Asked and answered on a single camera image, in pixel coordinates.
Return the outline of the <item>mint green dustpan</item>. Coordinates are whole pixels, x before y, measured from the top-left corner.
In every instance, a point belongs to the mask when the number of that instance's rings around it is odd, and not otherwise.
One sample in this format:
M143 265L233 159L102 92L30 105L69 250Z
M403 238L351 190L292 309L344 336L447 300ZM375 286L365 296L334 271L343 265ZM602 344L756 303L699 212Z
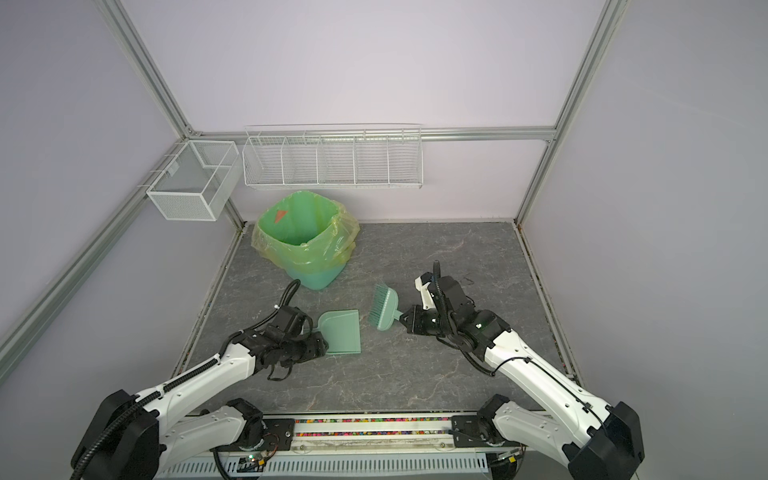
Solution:
M328 347L327 355L361 353L360 315L358 310L324 312L318 320L319 331Z

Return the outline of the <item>mint green hand brush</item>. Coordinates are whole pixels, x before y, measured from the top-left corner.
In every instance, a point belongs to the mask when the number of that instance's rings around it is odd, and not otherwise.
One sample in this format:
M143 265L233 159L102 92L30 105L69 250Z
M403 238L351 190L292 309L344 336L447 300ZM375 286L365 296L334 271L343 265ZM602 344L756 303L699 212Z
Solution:
M374 297L368 315L369 322L378 331L387 331L401 317L397 292L384 283L374 288Z

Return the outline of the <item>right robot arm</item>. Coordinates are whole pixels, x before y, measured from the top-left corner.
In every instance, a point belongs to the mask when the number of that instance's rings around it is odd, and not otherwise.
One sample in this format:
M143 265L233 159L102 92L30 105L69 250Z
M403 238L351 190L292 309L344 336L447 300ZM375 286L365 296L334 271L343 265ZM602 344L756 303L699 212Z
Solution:
M610 404L570 380L491 310L479 309L460 283L432 270L417 277L420 305L401 314L410 334L458 350L480 373L503 376L539 406L527 410L495 395L478 412L486 435L531 447L574 479L630 479L645 459L641 422L624 402Z

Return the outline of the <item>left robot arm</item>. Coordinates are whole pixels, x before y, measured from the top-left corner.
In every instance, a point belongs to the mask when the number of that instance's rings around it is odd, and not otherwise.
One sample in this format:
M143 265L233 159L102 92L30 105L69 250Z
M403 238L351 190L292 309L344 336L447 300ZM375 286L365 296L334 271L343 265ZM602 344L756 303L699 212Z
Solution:
M152 479L204 451L246 438L259 445L262 412L243 399L200 416L193 410L260 371L320 358L328 344L312 318L290 302L291 281L263 320L231 334L192 369L135 394L117 390L96 410L70 461L74 479Z

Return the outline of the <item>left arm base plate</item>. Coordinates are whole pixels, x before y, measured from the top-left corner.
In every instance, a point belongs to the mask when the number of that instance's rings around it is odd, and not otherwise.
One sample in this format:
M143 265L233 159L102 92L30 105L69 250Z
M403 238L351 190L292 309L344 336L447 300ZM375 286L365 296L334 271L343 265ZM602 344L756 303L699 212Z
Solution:
M234 443L220 446L218 450L223 452L287 451L291 448L295 425L295 419L289 417L251 421L246 424Z

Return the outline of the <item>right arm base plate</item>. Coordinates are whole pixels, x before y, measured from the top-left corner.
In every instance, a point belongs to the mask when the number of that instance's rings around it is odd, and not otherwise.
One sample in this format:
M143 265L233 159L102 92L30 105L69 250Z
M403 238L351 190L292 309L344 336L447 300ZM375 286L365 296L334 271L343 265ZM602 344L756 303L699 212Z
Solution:
M523 446L520 442L504 439L490 421L479 417L477 413L454 415L450 423L449 432L458 448Z

